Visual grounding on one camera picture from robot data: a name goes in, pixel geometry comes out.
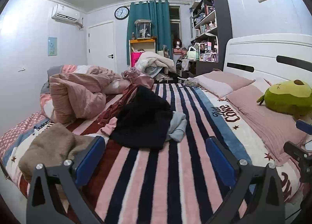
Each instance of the teal curtain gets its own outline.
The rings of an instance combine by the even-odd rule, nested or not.
[[[156,51],[161,50],[163,45],[166,45],[169,51],[169,56],[172,59],[172,40],[169,17],[169,3],[166,0],[164,3],[153,0],[149,3],[139,4],[131,3],[128,30],[127,30],[127,64],[130,64],[129,59],[129,40],[131,40],[132,33],[136,32],[136,20],[151,20],[152,21],[152,36],[157,36]]]

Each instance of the white door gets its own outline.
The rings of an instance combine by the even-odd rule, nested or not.
[[[88,65],[97,65],[117,72],[113,32],[113,22],[89,28]]]

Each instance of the wall clock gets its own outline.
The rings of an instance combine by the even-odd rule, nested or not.
[[[121,6],[115,11],[115,18],[118,20],[123,20],[129,16],[129,9],[126,6]]]

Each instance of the avocado plush toy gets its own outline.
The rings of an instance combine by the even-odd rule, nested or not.
[[[312,112],[312,89],[298,79],[285,81],[269,87],[257,102],[271,110],[294,115],[298,118]]]

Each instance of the black headboard inlay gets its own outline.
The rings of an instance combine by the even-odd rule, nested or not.
[[[235,69],[239,69],[243,71],[250,71],[250,72],[254,72],[255,70],[255,68],[253,68],[252,66],[243,65],[243,64],[234,64],[234,63],[227,63],[227,67],[231,67],[231,68],[235,68]]]
[[[296,66],[298,68],[312,72],[312,63],[304,61],[304,60],[300,60],[300,59],[288,57],[288,56],[278,55],[276,57],[276,61],[278,63]]]

